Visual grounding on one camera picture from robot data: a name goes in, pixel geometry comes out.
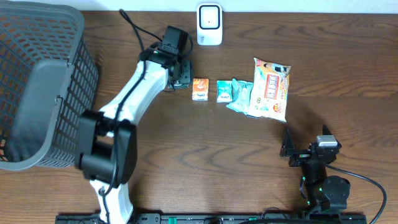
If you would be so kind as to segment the white barcode scanner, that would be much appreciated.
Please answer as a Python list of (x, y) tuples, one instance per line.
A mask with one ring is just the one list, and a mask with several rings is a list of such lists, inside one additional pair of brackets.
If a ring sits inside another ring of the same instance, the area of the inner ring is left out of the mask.
[(220, 45), (223, 40), (223, 10), (218, 3), (197, 6), (198, 45)]

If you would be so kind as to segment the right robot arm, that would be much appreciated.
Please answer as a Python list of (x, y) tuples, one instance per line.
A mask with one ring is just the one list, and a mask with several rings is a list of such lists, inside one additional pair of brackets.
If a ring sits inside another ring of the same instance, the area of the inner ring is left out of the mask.
[(341, 144), (325, 125), (308, 149), (296, 149), (289, 130), (285, 131), (280, 156), (289, 158), (289, 166), (302, 170), (300, 193), (307, 199), (308, 207), (300, 212), (301, 217), (339, 215), (347, 208), (350, 182), (326, 173), (326, 166), (336, 160), (340, 149)]

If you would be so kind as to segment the grey plastic shopping basket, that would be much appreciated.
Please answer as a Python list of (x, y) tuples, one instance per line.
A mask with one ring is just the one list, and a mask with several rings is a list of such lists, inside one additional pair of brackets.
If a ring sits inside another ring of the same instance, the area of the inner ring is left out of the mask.
[(73, 164), (99, 81), (84, 29), (70, 6), (1, 2), (1, 169)]

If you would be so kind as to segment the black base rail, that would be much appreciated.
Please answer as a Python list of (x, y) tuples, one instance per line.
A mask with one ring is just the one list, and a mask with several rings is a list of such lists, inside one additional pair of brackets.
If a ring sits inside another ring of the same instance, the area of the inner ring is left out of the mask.
[(161, 215), (141, 213), (133, 215), (130, 224), (238, 224), (238, 223), (366, 223), (364, 215), (313, 215), (301, 219), (288, 214), (266, 213), (264, 215)]

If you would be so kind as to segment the orange small tissue pack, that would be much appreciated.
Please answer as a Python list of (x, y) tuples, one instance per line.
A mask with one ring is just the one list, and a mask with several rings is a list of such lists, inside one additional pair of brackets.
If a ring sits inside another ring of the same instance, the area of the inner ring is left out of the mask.
[(193, 101), (208, 101), (209, 79), (194, 78), (193, 79)]

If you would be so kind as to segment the teal wipes pouch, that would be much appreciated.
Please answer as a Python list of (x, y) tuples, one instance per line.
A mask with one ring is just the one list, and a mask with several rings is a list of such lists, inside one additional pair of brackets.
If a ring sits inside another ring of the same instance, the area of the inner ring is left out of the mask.
[(232, 79), (233, 100), (226, 107), (235, 112), (247, 114), (253, 86), (253, 82)]

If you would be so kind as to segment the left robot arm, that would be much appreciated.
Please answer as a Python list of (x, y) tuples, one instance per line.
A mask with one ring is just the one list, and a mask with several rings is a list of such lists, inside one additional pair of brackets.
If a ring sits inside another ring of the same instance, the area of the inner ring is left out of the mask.
[(183, 47), (155, 43), (141, 52), (136, 71), (99, 111), (80, 116), (75, 167), (95, 189), (98, 223), (127, 223), (133, 213), (128, 182), (137, 163), (137, 125), (166, 87), (192, 83), (192, 63)]

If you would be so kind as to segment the yellow wet wipes pack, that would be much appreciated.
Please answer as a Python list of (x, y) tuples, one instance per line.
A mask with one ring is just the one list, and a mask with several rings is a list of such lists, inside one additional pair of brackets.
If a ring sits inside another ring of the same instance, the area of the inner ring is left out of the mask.
[(254, 58), (254, 85), (247, 115), (286, 122), (290, 65)]

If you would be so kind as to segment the small teal tissue pack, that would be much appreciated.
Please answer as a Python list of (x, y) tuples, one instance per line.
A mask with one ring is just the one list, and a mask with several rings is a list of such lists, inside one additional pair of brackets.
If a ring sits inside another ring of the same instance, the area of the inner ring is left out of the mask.
[(233, 100), (232, 81), (218, 80), (217, 81), (217, 103), (230, 103)]

